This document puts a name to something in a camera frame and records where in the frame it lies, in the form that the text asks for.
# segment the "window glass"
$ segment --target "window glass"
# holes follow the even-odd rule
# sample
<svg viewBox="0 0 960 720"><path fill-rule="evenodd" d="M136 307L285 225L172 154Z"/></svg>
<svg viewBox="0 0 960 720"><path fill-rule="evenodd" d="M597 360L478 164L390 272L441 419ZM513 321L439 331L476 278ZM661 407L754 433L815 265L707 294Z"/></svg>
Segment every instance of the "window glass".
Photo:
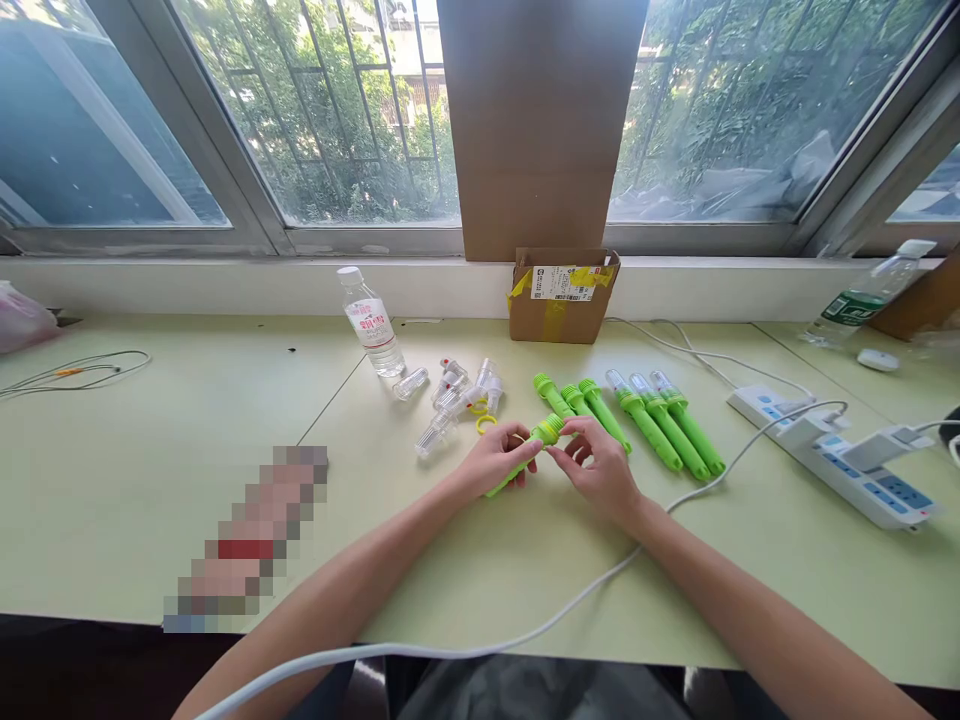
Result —
<svg viewBox="0 0 960 720"><path fill-rule="evenodd" d="M79 0L0 4L0 215L17 227L229 226Z"/></svg>
<svg viewBox="0 0 960 720"><path fill-rule="evenodd" d="M792 222L941 0L651 0L612 222Z"/></svg>
<svg viewBox="0 0 960 720"><path fill-rule="evenodd" d="M960 222L960 145L910 193L889 222Z"/></svg>
<svg viewBox="0 0 960 720"><path fill-rule="evenodd" d="M288 225L459 222L436 0L175 5Z"/></svg>

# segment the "white wall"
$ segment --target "white wall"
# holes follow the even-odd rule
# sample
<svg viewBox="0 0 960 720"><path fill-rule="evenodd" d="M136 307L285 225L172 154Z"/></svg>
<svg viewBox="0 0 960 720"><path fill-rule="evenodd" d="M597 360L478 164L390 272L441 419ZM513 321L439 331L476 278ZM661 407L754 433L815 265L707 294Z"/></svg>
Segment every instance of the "white wall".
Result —
<svg viewBox="0 0 960 720"><path fill-rule="evenodd" d="M507 316L508 263L354 261L391 315ZM631 320L803 321L870 260L629 257L607 310ZM336 269L350 261L0 259L0 279L78 313L337 315ZM937 261L928 261L927 267Z"/></svg>

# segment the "power outlet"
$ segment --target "power outlet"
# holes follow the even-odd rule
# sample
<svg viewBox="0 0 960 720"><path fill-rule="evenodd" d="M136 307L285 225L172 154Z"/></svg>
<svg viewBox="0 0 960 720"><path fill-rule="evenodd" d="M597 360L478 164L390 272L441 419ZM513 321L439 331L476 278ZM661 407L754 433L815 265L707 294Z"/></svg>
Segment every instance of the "power outlet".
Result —
<svg viewBox="0 0 960 720"><path fill-rule="evenodd" d="M787 406L782 397L763 385L740 388L727 403L757 427L779 420L783 417L781 409ZM843 462L839 456L851 445L839 435L827 435L806 447L787 448L777 435L793 422L792 418L780 420L766 434L879 527L916 530L940 512L939 505L886 468L860 472Z"/></svg>

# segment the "forearm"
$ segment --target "forearm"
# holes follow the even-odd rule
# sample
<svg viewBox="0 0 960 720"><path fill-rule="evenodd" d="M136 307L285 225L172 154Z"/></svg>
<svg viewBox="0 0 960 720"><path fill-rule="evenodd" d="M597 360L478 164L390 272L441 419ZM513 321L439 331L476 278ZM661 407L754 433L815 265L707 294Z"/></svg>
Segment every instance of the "forearm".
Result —
<svg viewBox="0 0 960 720"><path fill-rule="evenodd" d="M800 610L644 499L628 530L791 718L927 718Z"/></svg>
<svg viewBox="0 0 960 720"><path fill-rule="evenodd" d="M196 717L288 660L352 644L465 503L452 484L441 483L343 550L220 658L184 699L174 719ZM282 718L328 671L321 668L278 683L242 706L234 717Z"/></svg>

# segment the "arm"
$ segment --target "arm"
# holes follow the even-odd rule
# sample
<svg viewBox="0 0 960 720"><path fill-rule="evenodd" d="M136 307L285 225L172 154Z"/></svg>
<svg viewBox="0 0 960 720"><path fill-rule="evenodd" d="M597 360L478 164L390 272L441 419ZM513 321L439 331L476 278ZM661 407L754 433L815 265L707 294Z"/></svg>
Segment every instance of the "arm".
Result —
<svg viewBox="0 0 960 720"><path fill-rule="evenodd" d="M540 451L539 440L521 444L529 437L519 423L488 431L439 485L304 580L210 668L181 703L174 720L196 717L287 660L353 643L453 516ZM536 472L535 461L528 467ZM523 484L522 475L517 483ZM321 668L278 683L234 717L282 718L328 671Z"/></svg>
<svg viewBox="0 0 960 720"><path fill-rule="evenodd" d="M637 489L620 444L592 419L548 447L574 486L641 543L791 718L929 718L896 685L763 583L679 525ZM583 467L590 456L594 462Z"/></svg>

